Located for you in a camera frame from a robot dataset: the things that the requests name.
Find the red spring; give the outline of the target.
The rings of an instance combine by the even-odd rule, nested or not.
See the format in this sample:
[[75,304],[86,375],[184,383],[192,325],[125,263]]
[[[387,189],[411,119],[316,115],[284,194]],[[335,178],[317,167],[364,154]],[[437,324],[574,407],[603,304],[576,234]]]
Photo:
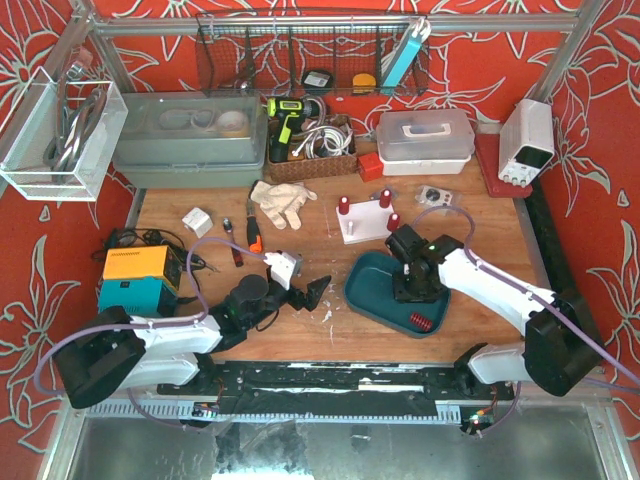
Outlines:
[[342,196],[338,204],[338,213],[340,215],[347,215],[350,210],[350,200],[347,196]]
[[398,229],[400,224],[400,216],[397,213],[392,213],[387,222],[387,230],[389,232],[394,232]]
[[390,206],[391,204],[391,200],[392,200],[392,193],[390,190],[385,189],[381,192],[380,194],[380,198],[379,198],[379,206],[382,209],[386,209]]
[[433,322],[424,315],[421,315],[417,312],[414,312],[410,315],[409,321],[417,329],[423,332],[429,332],[433,328]]

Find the orange black handled screwdriver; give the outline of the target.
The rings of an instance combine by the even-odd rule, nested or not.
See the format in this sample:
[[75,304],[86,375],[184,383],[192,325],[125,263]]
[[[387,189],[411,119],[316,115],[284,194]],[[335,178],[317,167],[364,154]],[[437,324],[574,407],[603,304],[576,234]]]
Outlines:
[[246,218],[246,236],[249,250],[252,253],[261,254],[263,252],[263,240],[255,215],[254,203],[250,198],[247,199],[246,203]]

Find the bagged white control box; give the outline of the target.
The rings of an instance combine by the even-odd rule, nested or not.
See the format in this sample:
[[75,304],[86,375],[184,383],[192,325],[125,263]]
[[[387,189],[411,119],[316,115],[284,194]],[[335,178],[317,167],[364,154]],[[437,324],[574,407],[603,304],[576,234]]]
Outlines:
[[456,206],[460,198],[459,192],[430,185],[420,186],[415,195],[416,203],[424,210],[434,207]]

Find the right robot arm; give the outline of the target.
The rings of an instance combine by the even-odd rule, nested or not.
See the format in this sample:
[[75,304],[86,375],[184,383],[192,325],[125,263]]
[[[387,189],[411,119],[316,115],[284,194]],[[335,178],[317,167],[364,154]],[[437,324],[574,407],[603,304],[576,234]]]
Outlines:
[[481,385],[533,382],[556,397],[566,395],[601,361],[601,337],[584,297],[524,282],[476,256],[462,242],[442,235],[427,241],[409,225],[385,241],[402,268],[393,275],[401,303],[432,303],[452,290],[463,293],[511,324],[519,342],[479,343],[454,363],[467,394]]

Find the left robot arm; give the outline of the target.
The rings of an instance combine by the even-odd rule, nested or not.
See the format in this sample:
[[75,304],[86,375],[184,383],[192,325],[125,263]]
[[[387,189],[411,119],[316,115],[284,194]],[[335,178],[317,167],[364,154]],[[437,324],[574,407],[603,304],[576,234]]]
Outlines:
[[119,390],[183,386],[205,369],[204,356],[245,341],[282,306],[314,310],[330,281],[326,275],[301,290],[269,276],[247,275],[205,315],[144,318],[109,307],[61,341],[53,360],[75,409],[97,405]]

